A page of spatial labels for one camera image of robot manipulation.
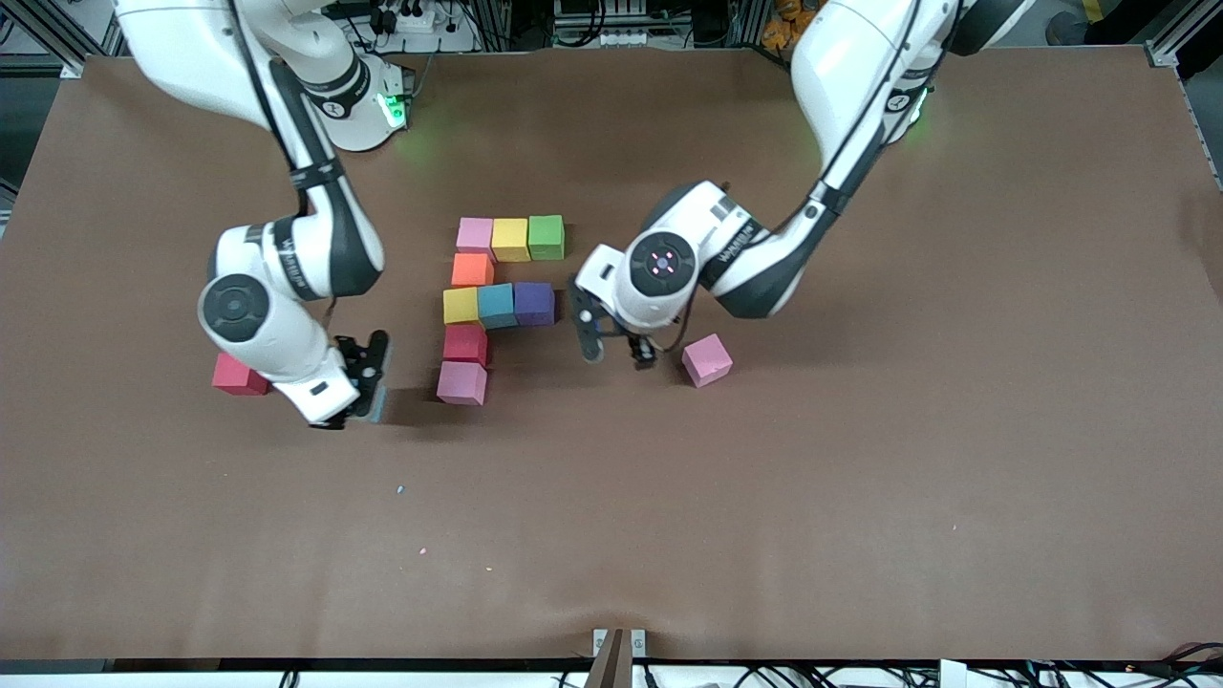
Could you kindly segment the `grey equipment box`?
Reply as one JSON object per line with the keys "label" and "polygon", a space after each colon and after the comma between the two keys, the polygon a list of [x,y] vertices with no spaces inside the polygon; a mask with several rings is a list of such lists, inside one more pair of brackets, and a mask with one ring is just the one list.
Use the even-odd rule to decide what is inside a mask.
{"label": "grey equipment box", "polygon": [[671,34],[664,11],[649,11],[649,0],[553,0],[547,27],[554,46],[612,49],[647,46],[656,35]]}

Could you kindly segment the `purple foam cube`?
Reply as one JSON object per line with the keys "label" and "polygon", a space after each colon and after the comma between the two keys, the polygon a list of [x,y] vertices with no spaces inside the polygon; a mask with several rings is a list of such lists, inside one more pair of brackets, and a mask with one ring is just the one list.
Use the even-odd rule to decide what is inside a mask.
{"label": "purple foam cube", "polygon": [[556,321],[555,292],[545,282],[515,282],[514,314],[520,328],[553,326]]}

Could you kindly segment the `green foam cube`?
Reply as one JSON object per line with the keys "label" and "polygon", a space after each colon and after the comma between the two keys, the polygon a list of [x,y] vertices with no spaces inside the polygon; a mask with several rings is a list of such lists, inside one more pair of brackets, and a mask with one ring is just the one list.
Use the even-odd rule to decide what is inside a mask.
{"label": "green foam cube", "polygon": [[527,248],[532,262],[560,262],[567,255],[567,227],[563,215],[530,215]]}

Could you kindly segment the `bag of orange items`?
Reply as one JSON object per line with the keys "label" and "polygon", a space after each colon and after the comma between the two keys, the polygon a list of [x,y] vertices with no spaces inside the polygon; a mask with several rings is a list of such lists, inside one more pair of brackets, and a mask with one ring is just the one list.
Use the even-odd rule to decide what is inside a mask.
{"label": "bag of orange items", "polygon": [[764,23],[759,44],[769,53],[781,53],[793,48],[800,38],[799,20],[804,17],[804,0],[770,0],[770,10]]}

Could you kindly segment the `aluminium frame post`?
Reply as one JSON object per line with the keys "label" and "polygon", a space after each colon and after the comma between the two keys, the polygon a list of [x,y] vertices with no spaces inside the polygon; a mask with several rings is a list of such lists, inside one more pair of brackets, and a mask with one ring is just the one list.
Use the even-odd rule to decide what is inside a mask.
{"label": "aluminium frame post", "polygon": [[482,53],[511,53],[514,0],[468,0]]}
{"label": "aluminium frame post", "polygon": [[773,0],[728,0],[729,26],[725,46],[759,44],[764,24],[773,12]]}

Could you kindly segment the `red foam cube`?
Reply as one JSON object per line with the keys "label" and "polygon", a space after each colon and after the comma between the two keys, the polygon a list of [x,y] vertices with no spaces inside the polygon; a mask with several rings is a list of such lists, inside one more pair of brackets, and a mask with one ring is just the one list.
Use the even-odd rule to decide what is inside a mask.
{"label": "red foam cube", "polygon": [[258,371],[221,352],[214,364],[212,387],[237,397],[260,397],[269,393],[272,386]]}
{"label": "red foam cube", "polygon": [[489,340],[486,329],[476,323],[446,325],[442,340],[442,360],[461,364],[488,365]]}

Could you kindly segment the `aluminium frame bar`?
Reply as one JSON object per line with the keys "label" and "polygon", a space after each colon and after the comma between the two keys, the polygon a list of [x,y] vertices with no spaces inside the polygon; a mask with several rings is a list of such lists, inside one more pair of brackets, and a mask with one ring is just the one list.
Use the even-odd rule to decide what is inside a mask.
{"label": "aluminium frame bar", "polygon": [[54,0],[0,0],[0,77],[78,78],[93,46]]}
{"label": "aluminium frame bar", "polygon": [[1205,68],[1223,56],[1223,0],[1184,0],[1146,43],[1150,62],[1180,67],[1185,60]]}

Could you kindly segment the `white power strip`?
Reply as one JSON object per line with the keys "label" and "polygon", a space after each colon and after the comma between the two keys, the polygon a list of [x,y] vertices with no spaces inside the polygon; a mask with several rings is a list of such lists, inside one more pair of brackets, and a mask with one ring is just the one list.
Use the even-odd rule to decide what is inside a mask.
{"label": "white power strip", "polygon": [[433,33],[438,23],[434,0],[371,0],[371,28],[375,35]]}

